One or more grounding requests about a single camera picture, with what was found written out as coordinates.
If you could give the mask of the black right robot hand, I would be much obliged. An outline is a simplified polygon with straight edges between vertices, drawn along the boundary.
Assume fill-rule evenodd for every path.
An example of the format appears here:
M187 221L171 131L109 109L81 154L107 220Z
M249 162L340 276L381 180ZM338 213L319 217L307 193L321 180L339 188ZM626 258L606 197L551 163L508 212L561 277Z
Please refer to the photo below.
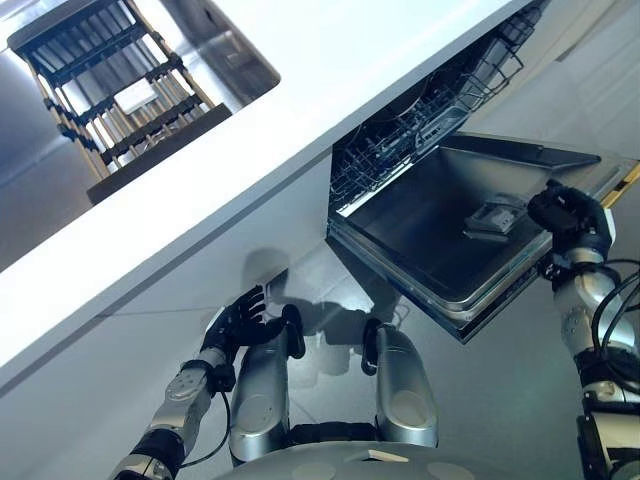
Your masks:
M605 210L581 190L548 180L527 205L531 219L552 235L552 251L565 255L585 248L607 259L613 243Z

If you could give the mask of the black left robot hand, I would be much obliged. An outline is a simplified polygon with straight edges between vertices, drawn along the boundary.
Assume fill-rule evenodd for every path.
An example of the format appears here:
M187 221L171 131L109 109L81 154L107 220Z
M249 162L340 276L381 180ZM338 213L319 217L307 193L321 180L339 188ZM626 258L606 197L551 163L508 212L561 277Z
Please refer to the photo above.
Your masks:
M225 362L234 362L238 350L267 343L284 329L285 319L263 320L266 310L265 292L256 285L232 304L226 306L207 329L200 351L217 349L224 354Z

